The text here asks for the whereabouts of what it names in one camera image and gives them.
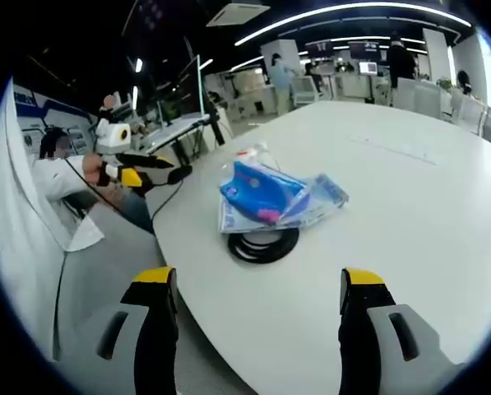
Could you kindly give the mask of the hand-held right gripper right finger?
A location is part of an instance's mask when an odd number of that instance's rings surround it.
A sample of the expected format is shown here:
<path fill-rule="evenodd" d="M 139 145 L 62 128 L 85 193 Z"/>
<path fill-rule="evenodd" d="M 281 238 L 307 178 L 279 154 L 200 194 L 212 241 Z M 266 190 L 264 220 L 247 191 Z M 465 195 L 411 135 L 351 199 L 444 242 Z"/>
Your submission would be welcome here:
<path fill-rule="evenodd" d="M 338 339 L 341 394 L 438 394 L 465 368 L 442 351 L 437 331 L 367 270 L 341 272 Z"/>

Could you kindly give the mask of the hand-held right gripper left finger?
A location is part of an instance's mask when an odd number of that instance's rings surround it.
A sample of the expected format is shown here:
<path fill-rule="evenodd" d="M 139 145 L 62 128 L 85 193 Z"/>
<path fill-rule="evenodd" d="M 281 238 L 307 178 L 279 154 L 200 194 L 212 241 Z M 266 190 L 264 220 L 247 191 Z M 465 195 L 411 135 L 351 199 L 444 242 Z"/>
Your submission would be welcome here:
<path fill-rule="evenodd" d="M 68 335 L 59 370 L 80 394 L 175 394 L 176 272 L 139 273 Z"/>

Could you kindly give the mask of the person's left hand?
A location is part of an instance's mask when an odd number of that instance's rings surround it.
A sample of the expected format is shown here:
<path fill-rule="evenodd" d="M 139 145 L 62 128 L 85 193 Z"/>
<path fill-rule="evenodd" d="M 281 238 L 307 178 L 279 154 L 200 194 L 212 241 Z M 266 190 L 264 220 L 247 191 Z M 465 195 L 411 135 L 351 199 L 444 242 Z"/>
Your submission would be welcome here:
<path fill-rule="evenodd" d="M 95 154 L 85 154 L 82 159 L 82 172 L 85 180 L 90 184 L 98 185 L 103 167 L 102 158 Z"/>

